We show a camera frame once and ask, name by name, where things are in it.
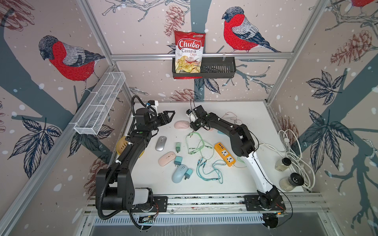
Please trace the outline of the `silver grey computer mouse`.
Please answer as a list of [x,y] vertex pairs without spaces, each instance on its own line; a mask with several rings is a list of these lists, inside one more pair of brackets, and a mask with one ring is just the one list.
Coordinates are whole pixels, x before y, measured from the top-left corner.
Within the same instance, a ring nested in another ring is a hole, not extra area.
[[158,138],[157,142],[156,142],[155,150],[156,151],[163,151],[164,147],[165,147],[165,144],[166,144],[166,141],[167,141],[167,137],[160,136]]

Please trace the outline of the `light green charger plug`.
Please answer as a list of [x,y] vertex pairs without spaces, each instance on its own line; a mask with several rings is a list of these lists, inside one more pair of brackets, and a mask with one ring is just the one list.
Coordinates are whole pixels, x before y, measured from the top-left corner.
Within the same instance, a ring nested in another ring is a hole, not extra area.
[[176,143],[175,150],[176,150],[177,153],[180,152],[180,150],[181,150],[181,143],[180,142]]

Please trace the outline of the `teal charger plug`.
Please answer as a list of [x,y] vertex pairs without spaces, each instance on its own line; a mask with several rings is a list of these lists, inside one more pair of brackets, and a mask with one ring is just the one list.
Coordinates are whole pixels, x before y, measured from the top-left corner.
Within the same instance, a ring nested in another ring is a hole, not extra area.
[[193,170],[189,168],[189,169],[186,171],[185,175],[184,175],[184,179],[185,179],[185,180],[189,179],[189,178],[192,176],[192,174],[193,174]]
[[178,167],[182,164],[182,161],[183,161],[183,157],[176,156],[175,159],[174,159],[174,165]]

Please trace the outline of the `orange power strip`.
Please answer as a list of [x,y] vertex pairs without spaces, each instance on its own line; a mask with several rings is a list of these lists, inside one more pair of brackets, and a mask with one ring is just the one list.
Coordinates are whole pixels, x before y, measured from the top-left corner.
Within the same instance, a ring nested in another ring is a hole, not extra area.
[[235,164],[235,158],[230,154],[230,152],[224,147],[222,143],[216,143],[214,145],[214,149],[228,167],[231,167]]

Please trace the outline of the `light blue computer mouse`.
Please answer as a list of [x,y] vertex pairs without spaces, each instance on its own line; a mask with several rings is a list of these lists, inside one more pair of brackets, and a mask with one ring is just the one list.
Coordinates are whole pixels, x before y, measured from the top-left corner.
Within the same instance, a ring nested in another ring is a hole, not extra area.
[[172,175],[173,183],[180,183],[188,170],[188,167],[184,164],[180,165]]

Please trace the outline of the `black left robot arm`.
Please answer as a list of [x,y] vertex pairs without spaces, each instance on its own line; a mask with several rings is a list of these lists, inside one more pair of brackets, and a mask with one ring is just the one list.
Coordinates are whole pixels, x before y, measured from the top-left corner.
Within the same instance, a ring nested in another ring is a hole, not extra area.
[[107,169],[98,171],[95,177],[95,207],[101,220],[110,219],[124,210],[132,213],[135,207],[144,210],[154,207],[152,189],[136,188],[132,170],[154,137],[153,132],[171,123],[175,111],[158,113],[153,101],[144,103],[137,95],[132,97],[132,106],[136,101],[142,108],[132,108],[132,124],[125,137],[126,147]]

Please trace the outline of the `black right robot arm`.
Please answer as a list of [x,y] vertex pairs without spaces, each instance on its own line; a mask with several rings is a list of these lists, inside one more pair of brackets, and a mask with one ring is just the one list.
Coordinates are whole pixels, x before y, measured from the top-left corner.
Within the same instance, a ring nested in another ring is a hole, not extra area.
[[230,138],[233,153],[243,158],[257,187],[258,198],[252,201],[245,200],[246,206],[260,207],[263,210],[273,210],[275,207],[286,210],[282,197],[287,197],[287,195],[270,181],[261,166],[257,155],[259,144],[256,144],[256,141],[258,139],[245,124],[230,123],[215,113],[207,113],[201,105],[187,110],[186,114],[190,118],[190,127],[194,131],[206,127],[213,128]]

